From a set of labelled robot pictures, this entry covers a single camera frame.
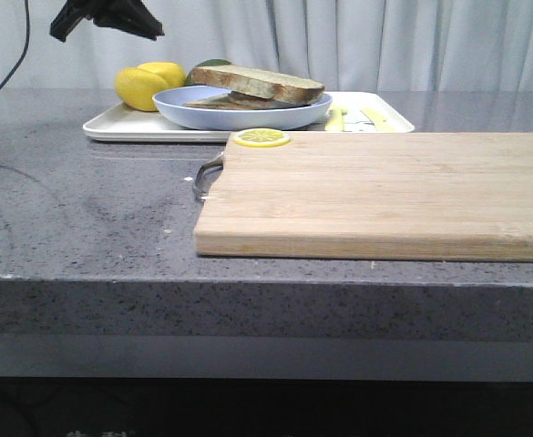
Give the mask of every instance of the black cable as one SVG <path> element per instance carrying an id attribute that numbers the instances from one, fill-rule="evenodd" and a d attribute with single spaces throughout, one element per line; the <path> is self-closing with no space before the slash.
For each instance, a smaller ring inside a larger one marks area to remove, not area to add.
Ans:
<path id="1" fill-rule="evenodd" d="M 29 0 L 24 0 L 24 4 L 25 4 L 25 9 L 26 9 L 26 42 L 23 46 L 23 52 L 21 53 L 21 56 L 19 57 L 19 59 L 17 60 L 13 68 L 11 68 L 11 71 L 9 71 L 7 76 L 5 76 L 3 81 L 0 83 L 0 91 L 1 89 L 3 89 L 3 86 L 5 86 L 6 83 L 9 81 L 11 76 L 15 74 L 15 71 L 17 71 L 17 69 L 19 68 L 23 60 L 25 59 L 27 55 L 27 49 L 29 48 L 29 38 L 31 35 L 31 20 L 29 18 Z"/>

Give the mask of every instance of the speckled stone surface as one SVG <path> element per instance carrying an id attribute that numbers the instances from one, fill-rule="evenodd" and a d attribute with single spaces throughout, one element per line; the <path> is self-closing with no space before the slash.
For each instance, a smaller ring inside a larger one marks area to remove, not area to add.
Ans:
<path id="1" fill-rule="evenodd" d="M 533 93 L 383 93 L 418 131 L 533 131 Z M 110 90 L 0 94 L 0 334 L 533 342 L 533 263 L 198 257 L 222 145 L 107 144 Z"/>

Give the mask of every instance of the bread crust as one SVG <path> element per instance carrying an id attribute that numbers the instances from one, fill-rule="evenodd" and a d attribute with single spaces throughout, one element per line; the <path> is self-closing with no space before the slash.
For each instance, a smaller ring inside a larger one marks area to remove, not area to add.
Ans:
<path id="1" fill-rule="evenodd" d="M 296 106 L 310 105 L 324 92 L 324 85 L 312 79 L 235 65 L 195 67 L 191 81 Z"/>

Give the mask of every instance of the bamboo board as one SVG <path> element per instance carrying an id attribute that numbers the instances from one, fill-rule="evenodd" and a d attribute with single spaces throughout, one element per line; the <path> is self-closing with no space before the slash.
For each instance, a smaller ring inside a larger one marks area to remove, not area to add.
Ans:
<path id="1" fill-rule="evenodd" d="M 229 140 L 201 255 L 533 261 L 533 133 Z"/>

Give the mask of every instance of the lemon slice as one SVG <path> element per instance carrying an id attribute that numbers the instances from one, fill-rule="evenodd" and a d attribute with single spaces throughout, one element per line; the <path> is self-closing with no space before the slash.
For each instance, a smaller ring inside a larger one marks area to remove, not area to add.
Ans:
<path id="1" fill-rule="evenodd" d="M 233 136 L 233 140 L 247 147 L 278 147 L 288 143 L 291 136 L 278 129 L 256 127 L 241 130 Z"/>

